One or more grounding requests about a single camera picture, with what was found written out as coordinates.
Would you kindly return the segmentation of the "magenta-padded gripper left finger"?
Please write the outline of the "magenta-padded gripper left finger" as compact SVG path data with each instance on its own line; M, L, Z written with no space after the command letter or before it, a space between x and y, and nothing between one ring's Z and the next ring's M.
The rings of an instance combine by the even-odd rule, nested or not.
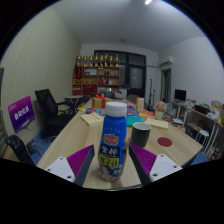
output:
M82 186L94 155L94 146L90 145L67 158L57 158L46 168L46 171Z

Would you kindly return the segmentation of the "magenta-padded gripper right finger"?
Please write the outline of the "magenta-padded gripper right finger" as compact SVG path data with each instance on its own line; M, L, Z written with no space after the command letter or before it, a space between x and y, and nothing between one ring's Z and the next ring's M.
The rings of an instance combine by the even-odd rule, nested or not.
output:
M134 163L142 186L182 169L181 166L165 154L155 155L133 144L129 145L129 155Z

